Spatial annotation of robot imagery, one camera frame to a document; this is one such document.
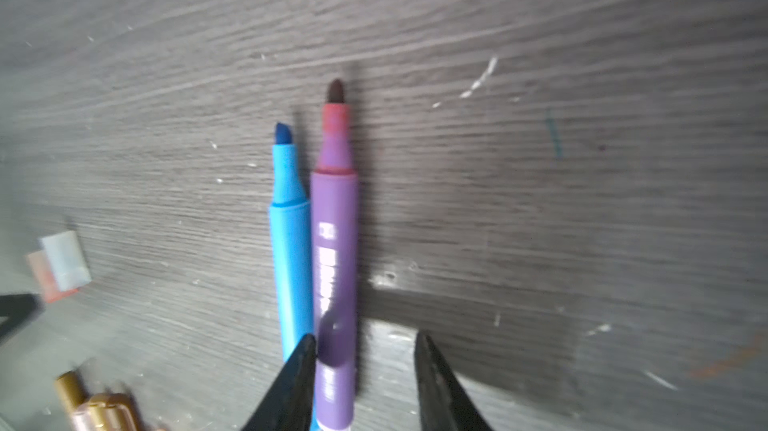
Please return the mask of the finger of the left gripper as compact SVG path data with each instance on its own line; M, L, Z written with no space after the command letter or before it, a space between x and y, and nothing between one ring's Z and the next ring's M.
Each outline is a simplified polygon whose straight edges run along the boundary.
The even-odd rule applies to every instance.
M13 333L33 321L38 314L37 295L31 293L2 295L0 339L6 341Z

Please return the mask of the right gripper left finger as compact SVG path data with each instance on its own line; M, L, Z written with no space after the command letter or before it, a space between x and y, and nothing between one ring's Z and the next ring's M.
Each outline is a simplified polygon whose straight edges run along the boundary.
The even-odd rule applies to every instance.
M242 431L307 431L312 427L316 339L305 334Z

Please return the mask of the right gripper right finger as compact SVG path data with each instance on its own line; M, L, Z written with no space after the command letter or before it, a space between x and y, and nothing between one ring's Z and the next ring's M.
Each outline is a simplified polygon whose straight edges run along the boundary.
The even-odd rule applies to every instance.
M414 368L422 430L492 430L426 331L416 336Z

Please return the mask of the clear pink pen cap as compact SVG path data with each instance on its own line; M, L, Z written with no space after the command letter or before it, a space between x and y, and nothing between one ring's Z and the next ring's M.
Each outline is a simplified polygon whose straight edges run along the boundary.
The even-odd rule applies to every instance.
M28 254L26 256L26 261L40 286L41 295L45 303L51 304L78 292L77 288L62 291L58 287L49 260L44 251L40 250Z

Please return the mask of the blue marker pen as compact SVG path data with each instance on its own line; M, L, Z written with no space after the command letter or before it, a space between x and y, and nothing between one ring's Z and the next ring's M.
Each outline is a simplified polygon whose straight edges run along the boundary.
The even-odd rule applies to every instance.
M272 146L274 186L269 207L283 359L314 331L310 201L300 178L298 150L288 125L278 123Z

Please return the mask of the purple marker pen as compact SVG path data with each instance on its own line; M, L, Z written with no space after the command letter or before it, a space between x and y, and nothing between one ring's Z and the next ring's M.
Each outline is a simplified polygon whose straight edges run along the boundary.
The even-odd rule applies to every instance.
M323 430L349 430L354 419L359 200L349 115L336 79L322 108L322 143L310 178L315 419Z

